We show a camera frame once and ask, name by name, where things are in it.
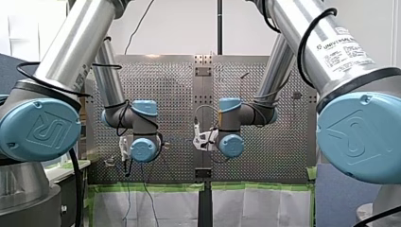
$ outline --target blue joint cover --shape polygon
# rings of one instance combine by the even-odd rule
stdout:
[[[236,158],[244,151],[244,139],[237,134],[223,137],[218,145],[219,150],[228,158]]]
[[[241,99],[239,97],[221,98],[218,107],[222,113],[226,113],[241,107]]]
[[[401,183],[401,98],[358,92],[331,101],[318,119],[324,156],[367,183]]]
[[[157,104],[153,100],[134,100],[132,109],[143,115],[157,116]]]
[[[106,119],[106,111],[105,111],[105,110],[103,110],[102,113],[101,113],[100,121],[103,122],[103,125],[108,126],[108,127],[111,127],[111,125],[109,124],[109,122],[107,122],[107,119]]]
[[[32,99],[0,120],[0,153],[21,162],[45,162],[66,153],[79,136],[79,116],[70,105]]]
[[[156,145],[149,139],[139,138],[131,144],[131,158],[138,163],[148,163],[156,155]]]

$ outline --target silver robot arm segment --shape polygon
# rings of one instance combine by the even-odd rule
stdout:
[[[325,157],[360,181],[401,183],[401,70],[377,65],[320,0],[268,0],[265,10],[253,1],[320,95],[317,138]]]
[[[99,63],[113,62],[110,41],[104,37],[128,2],[75,3],[33,76],[37,82],[18,81],[0,108],[2,157],[43,162],[60,157],[75,145],[80,135],[77,95],[96,54]],[[132,158],[138,162],[154,160],[163,144],[157,132],[156,103],[126,102],[118,74],[110,67],[97,67],[96,78],[106,108],[106,122],[114,128],[133,129],[135,140],[131,149],[137,155]]]

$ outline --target ur logo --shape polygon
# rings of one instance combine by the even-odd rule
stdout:
[[[49,148],[60,148],[71,124],[71,121],[52,113],[40,113],[26,140]]]
[[[356,158],[350,164],[392,151],[386,138],[380,136],[375,127],[365,119],[365,112],[356,111],[327,129],[339,152]]]

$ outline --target green tape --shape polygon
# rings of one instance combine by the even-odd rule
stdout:
[[[95,193],[102,192],[145,192],[143,183],[115,183],[110,185],[90,185],[89,189]],[[183,183],[183,184],[152,184],[147,183],[147,190],[150,192],[197,192],[203,190],[203,183]]]
[[[311,185],[310,191],[310,227],[315,226],[315,185]]]
[[[50,166],[46,166],[44,169],[54,168],[54,167],[57,167],[58,165],[59,165],[58,163],[52,164],[52,165],[50,165]]]
[[[87,204],[88,204],[88,209],[89,209],[89,227],[94,227],[94,203],[95,203],[95,190],[92,190],[91,187],[89,186],[88,188],[88,196],[87,196]]]
[[[313,167],[307,167],[307,177],[309,178],[310,181],[316,180],[316,175],[318,173],[318,169],[313,166]]]
[[[80,160],[80,161],[78,161],[78,164],[79,164],[80,166],[82,166],[83,164],[87,164],[87,163],[90,163],[90,161],[87,161],[87,160]],[[74,168],[74,167],[73,167],[73,164],[72,164],[71,162],[69,162],[69,163],[64,163],[64,164],[62,164],[62,165],[61,165],[61,168]]]
[[[246,188],[277,191],[311,191],[313,184],[281,184],[281,183],[212,183],[212,190],[243,190]]]
[[[212,182],[212,190],[241,190],[245,184],[241,182]]]

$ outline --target metal pegboard wall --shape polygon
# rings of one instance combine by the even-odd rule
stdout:
[[[222,97],[241,96],[252,101],[266,67],[266,58],[231,57],[214,60],[214,103]],[[294,99],[294,93],[301,93]],[[308,111],[314,111],[309,103],[310,89],[300,79],[294,67],[283,89],[278,105],[278,120],[260,129],[243,126],[245,140],[243,154],[225,164],[212,164],[213,181],[263,181],[278,183],[302,183],[307,181],[308,166]],[[221,154],[214,158],[223,160]]]
[[[194,160],[192,149],[192,78],[193,57],[148,58],[144,56],[119,56],[116,61],[123,68],[119,71],[126,98],[152,99],[158,105],[159,132],[169,142],[153,163],[145,165],[145,175],[151,183],[194,182]],[[100,121],[103,106],[96,89],[94,103],[95,144],[98,161],[91,167],[90,183],[114,183],[120,181],[142,181],[141,168],[133,162],[131,176],[122,174],[119,138],[115,129],[105,127]],[[105,167],[104,161],[111,157],[116,166]]]

